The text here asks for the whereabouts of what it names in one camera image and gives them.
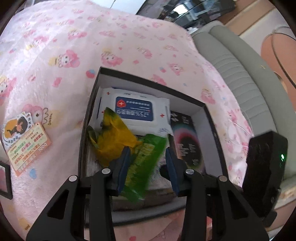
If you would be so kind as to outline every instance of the metal screw head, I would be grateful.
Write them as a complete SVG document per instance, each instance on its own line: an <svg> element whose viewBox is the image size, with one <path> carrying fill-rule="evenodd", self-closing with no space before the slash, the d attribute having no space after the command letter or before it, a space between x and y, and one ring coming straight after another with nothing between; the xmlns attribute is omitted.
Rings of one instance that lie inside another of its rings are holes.
<svg viewBox="0 0 296 241"><path fill-rule="evenodd" d="M69 181L70 181L70 182L74 182L74 181L76 181L76 180L77 180L77 176L75 176L75 175L69 177Z"/></svg>
<svg viewBox="0 0 296 241"><path fill-rule="evenodd" d="M109 168L104 168L103 170L102 170L102 173L103 174L109 174L111 172L111 170L109 169Z"/></svg>
<svg viewBox="0 0 296 241"><path fill-rule="evenodd" d="M222 182L226 182L227 181L227 177L225 176L219 176L219 180Z"/></svg>
<svg viewBox="0 0 296 241"><path fill-rule="evenodd" d="M191 169L191 168L189 168L189 169L186 169L185 172L186 172L187 174L189 174L189 175L192 175L192 174L194 173L194 170Z"/></svg>

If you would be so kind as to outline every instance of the cartoon print fabric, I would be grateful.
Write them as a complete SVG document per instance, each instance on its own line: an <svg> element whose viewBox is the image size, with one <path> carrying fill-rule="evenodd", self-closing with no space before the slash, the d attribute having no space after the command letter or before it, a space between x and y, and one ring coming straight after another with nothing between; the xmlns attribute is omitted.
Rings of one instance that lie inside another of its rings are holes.
<svg viewBox="0 0 296 241"><path fill-rule="evenodd" d="M5 211L7 201L0 198L23 239L28 230L17 220L34 223L64 181L77 174L82 123L100 66L205 102L229 178L242 185L252 128L219 73L183 28L85 0L40 2L13 16L0 36L0 126L30 112L52 141L32 163L36 178L30 170L19 177L12 172L14 201L9 204L14 214Z"/></svg>

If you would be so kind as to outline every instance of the gray cushion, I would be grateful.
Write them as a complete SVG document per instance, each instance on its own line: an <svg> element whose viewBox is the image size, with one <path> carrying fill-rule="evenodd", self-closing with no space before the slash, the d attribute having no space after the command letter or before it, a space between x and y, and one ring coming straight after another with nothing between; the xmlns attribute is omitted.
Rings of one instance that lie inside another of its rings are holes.
<svg viewBox="0 0 296 241"><path fill-rule="evenodd" d="M296 175L296 115L287 93L246 42L226 27L214 25L192 35L198 51L220 72L255 135L274 130L288 139L284 178Z"/></svg>
<svg viewBox="0 0 296 241"><path fill-rule="evenodd" d="M249 73L236 57L212 35L193 36L197 50L218 70L237 99L255 135L276 131L269 108Z"/></svg>

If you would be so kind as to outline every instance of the blue label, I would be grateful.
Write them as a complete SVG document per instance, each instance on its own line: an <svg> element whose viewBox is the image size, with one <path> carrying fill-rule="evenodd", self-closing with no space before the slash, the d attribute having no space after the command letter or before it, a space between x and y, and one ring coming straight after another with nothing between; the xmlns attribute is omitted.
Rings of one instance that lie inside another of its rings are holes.
<svg viewBox="0 0 296 241"><path fill-rule="evenodd" d="M123 119L153 121L152 103L146 100L118 96L115 112Z"/></svg>

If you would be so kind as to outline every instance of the yellow plastic bag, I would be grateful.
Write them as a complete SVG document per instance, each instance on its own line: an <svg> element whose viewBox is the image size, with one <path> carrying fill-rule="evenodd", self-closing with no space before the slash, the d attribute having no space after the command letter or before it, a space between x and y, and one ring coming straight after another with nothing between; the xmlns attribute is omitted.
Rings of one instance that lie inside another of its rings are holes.
<svg viewBox="0 0 296 241"><path fill-rule="evenodd" d="M87 131L103 167L108 167L110 161L119 158L125 146L130 147L133 154L134 148L142 143L131 133L120 116L110 108L104 111L102 130L98 138L91 126L87 127Z"/></svg>

